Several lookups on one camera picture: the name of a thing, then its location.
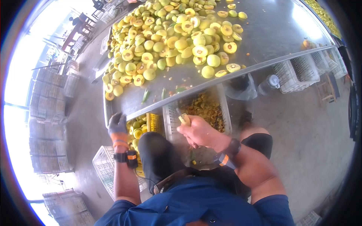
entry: wrist device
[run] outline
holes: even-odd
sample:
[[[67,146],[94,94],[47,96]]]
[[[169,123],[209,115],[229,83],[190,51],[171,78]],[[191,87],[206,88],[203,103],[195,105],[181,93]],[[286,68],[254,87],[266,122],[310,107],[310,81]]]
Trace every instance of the wrist device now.
[[[233,162],[233,159],[239,153],[240,148],[240,141],[234,138],[231,139],[229,146],[214,156],[214,162],[220,166],[228,166],[233,170],[236,169],[236,164]]]
[[[135,169],[138,167],[136,151],[129,150],[125,153],[115,153],[113,154],[113,158],[116,162],[127,163],[128,168]]]
[[[113,158],[116,162],[119,163],[127,162],[127,153],[115,153],[113,154]]]

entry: gray work glove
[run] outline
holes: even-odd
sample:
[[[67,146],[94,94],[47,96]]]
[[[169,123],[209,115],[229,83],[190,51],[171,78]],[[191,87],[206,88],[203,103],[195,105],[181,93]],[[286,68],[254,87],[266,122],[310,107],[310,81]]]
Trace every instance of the gray work glove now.
[[[121,112],[114,114],[109,120],[108,134],[112,139],[113,147],[121,145],[128,148],[126,116]]]

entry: stainless steel table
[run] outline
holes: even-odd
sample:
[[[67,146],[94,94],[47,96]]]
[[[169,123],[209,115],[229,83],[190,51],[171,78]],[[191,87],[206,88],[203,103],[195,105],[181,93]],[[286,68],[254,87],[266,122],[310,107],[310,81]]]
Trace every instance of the stainless steel table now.
[[[245,12],[248,15],[246,20],[238,17],[226,18],[232,24],[240,24],[244,29],[241,34],[242,41],[235,41],[238,45],[236,53],[229,54],[229,63],[244,64],[247,68],[220,78],[206,79],[201,76],[201,73],[198,73],[198,70],[201,70],[206,64],[196,67],[190,58],[190,63],[175,65],[168,72],[157,70],[154,80],[145,81],[141,87],[128,86],[120,97],[111,102],[105,100],[106,125],[108,125],[111,114],[117,111],[124,112],[129,120],[225,80],[335,46],[323,24],[299,0],[239,1],[239,3],[237,0],[233,2],[219,1],[214,10],[216,12],[228,11],[227,5],[234,3],[236,12]],[[301,51],[302,42],[306,38],[316,43],[318,48]],[[220,51],[223,51],[223,43],[221,41]],[[215,68],[215,72],[222,69],[226,69],[225,65]],[[175,91],[176,86],[180,85],[192,86],[192,88],[169,97],[168,92]],[[150,95],[147,101],[141,104],[146,88]],[[167,98],[161,100],[163,88],[167,90]]]

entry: black watch strap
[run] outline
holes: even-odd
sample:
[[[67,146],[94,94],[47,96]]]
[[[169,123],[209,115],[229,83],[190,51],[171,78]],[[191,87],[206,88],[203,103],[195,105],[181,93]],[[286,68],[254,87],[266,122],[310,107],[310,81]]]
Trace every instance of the black watch strap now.
[[[231,139],[229,146],[225,149],[224,153],[230,157],[232,161],[234,157],[239,153],[241,148],[241,143],[235,138]]]
[[[116,162],[127,162],[127,153],[115,153],[113,154],[113,158]]]

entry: knife handle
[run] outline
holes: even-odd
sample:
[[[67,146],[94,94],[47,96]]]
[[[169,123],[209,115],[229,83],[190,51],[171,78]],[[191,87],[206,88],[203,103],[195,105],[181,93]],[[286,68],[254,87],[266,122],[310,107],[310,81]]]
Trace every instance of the knife handle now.
[[[181,121],[182,125],[191,126],[191,121],[189,116],[186,113],[183,113],[178,117],[178,119]]]

